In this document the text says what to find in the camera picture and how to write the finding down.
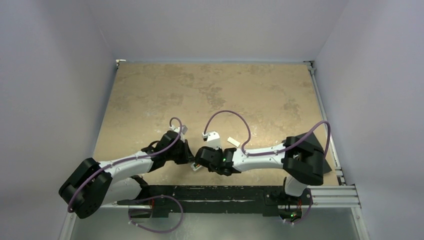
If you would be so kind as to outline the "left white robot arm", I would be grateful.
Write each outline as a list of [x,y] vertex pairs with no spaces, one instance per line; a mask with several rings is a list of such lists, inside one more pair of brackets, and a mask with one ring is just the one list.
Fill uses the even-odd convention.
[[173,161],[177,165],[194,161],[188,140],[176,131],[167,131],[160,140],[136,153],[111,161],[83,160],[58,190],[68,211],[85,219],[100,206],[120,200],[146,203],[149,191],[141,174],[153,172]]

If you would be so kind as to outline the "white air conditioner remote control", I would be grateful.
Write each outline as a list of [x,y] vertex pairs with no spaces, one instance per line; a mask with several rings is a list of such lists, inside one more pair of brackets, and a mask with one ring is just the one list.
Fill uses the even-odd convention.
[[193,171],[198,171],[198,170],[200,170],[201,168],[202,168],[202,166],[200,165],[200,164],[198,164],[198,163],[195,163],[195,162],[193,162],[191,165],[190,165],[190,167],[191,167],[191,169],[193,170]]

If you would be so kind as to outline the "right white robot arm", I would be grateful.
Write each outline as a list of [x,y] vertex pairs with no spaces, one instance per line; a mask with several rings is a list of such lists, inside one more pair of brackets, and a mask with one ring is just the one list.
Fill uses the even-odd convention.
[[314,133],[289,136],[277,145],[243,152],[240,147],[222,149],[220,136],[213,131],[206,138],[206,145],[197,151],[194,162],[223,176],[256,169],[284,170],[288,176],[280,196],[292,204],[308,186],[324,183],[324,174],[331,171],[326,154],[327,148],[322,147]]

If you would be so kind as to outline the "white battery compartment cover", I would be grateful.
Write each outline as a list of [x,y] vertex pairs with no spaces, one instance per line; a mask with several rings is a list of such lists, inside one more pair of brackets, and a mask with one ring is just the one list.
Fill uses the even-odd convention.
[[227,141],[228,141],[230,144],[232,144],[233,146],[235,146],[236,148],[238,148],[238,147],[241,145],[241,143],[240,143],[239,141],[235,140],[235,139],[234,139],[234,138],[232,138],[232,137],[228,137],[228,138],[227,138]]

